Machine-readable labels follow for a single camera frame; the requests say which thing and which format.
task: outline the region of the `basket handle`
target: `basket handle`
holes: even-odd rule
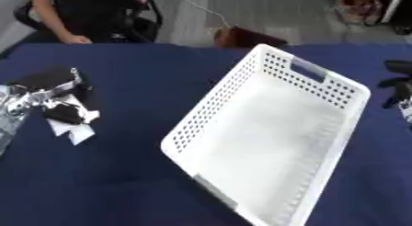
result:
[[[325,79],[328,73],[328,69],[323,68],[321,66],[318,66],[314,63],[308,62],[306,60],[303,60],[299,57],[293,57],[292,58],[292,64],[295,64],[297,66],[300,66],[301,68],[305,69],[306,71],[310,73],[314,73],[317,76],[322,77],[322,81]]]

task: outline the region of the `white plastic basket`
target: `white plastic basket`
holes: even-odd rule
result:
[[[162,151],[252,224],[302,226],[369,97],[363,85],[259,45],[164,138]]]

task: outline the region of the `table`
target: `table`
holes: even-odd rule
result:
[[[407,45],[287,49],[353,78],[371,102],[308,226],[412,225],[412,132],[383,110],[385,59]],[[48,66],[77,67],[97,89],[97,136],[73,147],[34,111],[0,159],[2,226],[242,226],[243,219],[160,151],[161,139],[244,55],[172,45],[32,44],[0,62],[5,82]]]

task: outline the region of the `basket hole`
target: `basket hole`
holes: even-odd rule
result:
[[[305,68],[303,68],[302,66],[297,65],[297,64],[295,64],[295,63],[293,63],[293,64],[291,65],[291,69],[292,69],[293,71],[295,71],[296,73],[299,73],[299,74],[301,74],[301,75],[303,75],[303,76],[306,76],[306,77],[308,77],[308,78],[311,78],[311,79],[313,79],[313,80],[315,80],[315,81],[317,81],[317,82],[319,82],[319,83],[323,83],[324,80],[325,80],[325,77],[324,77],[324,76],[318,75],[318,74],[316,74],[316,73],[312,73],[312,72],[306,70]]]

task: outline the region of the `black cloth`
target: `black cloth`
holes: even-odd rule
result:
[[[141,9],[140,0],[55,0],[64,25],[75,35],[84,35],[94,42],[107,41],[109,35],[122,32],[125,8]]]

